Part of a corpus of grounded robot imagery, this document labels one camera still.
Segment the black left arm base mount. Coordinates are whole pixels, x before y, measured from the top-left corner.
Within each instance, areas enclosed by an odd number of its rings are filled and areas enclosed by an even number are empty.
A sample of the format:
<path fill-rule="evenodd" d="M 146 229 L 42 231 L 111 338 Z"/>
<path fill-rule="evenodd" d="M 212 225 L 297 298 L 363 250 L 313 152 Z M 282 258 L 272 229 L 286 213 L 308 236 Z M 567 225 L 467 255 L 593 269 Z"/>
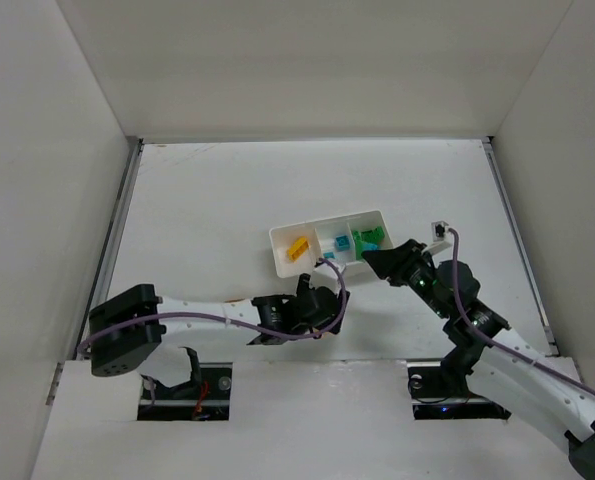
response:
<path fill-rule="evenodd" d="M 232 363 L 205 363 L 186 348 L 187 367 L 182 383 L 165 386 L 143 376 L 138 421 L 228 421 L 232 391 Z"/>

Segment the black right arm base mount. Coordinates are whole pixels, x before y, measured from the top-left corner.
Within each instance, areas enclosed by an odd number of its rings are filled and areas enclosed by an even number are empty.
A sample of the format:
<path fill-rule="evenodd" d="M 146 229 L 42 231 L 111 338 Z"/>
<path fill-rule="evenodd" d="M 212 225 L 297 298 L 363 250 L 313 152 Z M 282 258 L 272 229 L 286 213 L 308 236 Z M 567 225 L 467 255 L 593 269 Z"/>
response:
<path fill-rule="evenodd" d="M 415 420 L 508 420 L 512 413 L 473 393 L 466 382 L 467 366 L 455 347 L 443 358 L 407 363 L 407 390 Z"/>

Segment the white three-compartment container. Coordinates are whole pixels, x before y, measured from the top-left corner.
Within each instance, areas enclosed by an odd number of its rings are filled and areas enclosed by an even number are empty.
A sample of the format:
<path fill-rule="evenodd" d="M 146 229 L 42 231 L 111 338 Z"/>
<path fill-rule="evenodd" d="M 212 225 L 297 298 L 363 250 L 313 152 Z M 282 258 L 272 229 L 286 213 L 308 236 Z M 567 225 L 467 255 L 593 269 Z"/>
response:
<path fill-rule="evenodd" d="M 280 278 L 310 274 L 322 258 L 335 263 L 346 278 L 362 275 L 370 270 L 363 252 L 394 247 L 379 210 L 275 227 L 269 236 Z"/>

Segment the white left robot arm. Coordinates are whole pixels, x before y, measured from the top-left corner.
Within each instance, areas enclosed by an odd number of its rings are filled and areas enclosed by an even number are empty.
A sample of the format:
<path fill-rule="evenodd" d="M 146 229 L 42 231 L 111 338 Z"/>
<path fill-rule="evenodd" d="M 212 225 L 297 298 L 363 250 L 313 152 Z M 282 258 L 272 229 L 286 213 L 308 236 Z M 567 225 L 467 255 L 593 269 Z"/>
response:
<path fill-rule="evenodd" d="M 344 281 L 315 286 L 307 274 L 292 294 L 202 303 L 160 296 L 138 284 L 94 307 L 78 350 L 95 377 L 138 372 L 166 387 L 200 382 L 200 352 L 231 362 L 246 347 L 319 340 L 341 330 L 350 300 Z"/>

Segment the cyan small lego brick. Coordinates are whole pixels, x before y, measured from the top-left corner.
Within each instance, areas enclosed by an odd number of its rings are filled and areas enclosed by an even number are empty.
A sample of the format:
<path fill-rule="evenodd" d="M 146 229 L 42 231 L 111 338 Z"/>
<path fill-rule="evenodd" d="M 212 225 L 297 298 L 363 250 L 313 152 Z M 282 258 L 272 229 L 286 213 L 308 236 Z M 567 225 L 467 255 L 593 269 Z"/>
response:
<path fill-rule="evenodd" d="M 339 252 L 349 251 L 351 242 L 347 235 L 337 236 L 334 240 L 335 249 Z"/>

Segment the green square lego brick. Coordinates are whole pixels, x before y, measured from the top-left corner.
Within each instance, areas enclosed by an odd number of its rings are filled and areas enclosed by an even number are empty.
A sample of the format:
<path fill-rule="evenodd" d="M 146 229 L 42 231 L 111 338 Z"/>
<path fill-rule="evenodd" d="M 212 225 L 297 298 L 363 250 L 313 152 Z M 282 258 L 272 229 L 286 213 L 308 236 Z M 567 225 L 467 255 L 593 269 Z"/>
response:
<path fill-rule="evenodd" d="M 357 232 L 353 234 L 353 241 L 355 244 L 355 258 L 357 261 L 363 260 L 364 252 L 376 251 L 380 249 L 378 244 L 364 240 Z"/>

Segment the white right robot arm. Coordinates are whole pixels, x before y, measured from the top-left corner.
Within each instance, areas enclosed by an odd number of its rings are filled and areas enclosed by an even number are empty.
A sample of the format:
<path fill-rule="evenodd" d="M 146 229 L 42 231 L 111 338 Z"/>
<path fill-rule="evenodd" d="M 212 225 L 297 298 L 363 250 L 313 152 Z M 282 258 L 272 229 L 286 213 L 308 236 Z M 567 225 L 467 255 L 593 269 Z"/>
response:
<path fill-rule="evenodd" d="M 467 264 L 435 264 L 415 240 L 362 256 L 378 278 L 410 288 L 444 319 L 454 347 L 439 370 L 454 395 L 466 389 L 494 402 L 560 448 L 582 478 L 595 479 L 595 391 L 556 369 L 480 301 Z"/>

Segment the yellow long lego brick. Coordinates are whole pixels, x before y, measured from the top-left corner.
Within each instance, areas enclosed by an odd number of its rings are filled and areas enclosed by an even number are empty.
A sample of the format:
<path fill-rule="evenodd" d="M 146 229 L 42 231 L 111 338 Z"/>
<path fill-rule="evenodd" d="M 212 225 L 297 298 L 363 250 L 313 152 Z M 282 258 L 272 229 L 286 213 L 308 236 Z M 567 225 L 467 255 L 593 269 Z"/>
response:
<path fill-rule="evenodd" d="M 298 237 L 287 249 L 286 255 L 289 262 L 296 262 L 302 255 L 304 255 L 310 248 L 308 238 L 306 236 Z"/>

